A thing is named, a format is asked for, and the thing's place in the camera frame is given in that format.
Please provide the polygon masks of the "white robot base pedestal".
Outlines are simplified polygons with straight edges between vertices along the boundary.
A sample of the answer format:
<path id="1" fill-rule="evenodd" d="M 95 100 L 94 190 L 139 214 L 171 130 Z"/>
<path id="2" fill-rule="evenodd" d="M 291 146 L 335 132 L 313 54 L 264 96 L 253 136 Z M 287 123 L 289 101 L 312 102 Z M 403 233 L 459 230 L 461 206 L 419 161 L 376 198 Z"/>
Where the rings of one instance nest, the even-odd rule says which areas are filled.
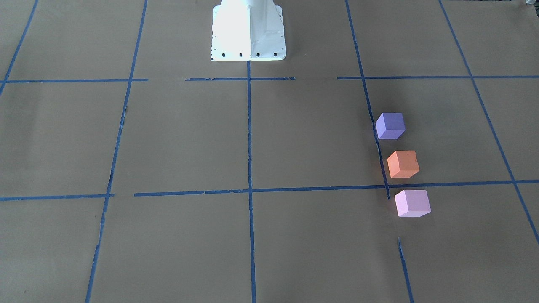
<path id="1" fill-rule="evenodd" d="M 286 58 L 283 11 L 273 0 L 222 0 L 212 17 L 212 61 Z"/>

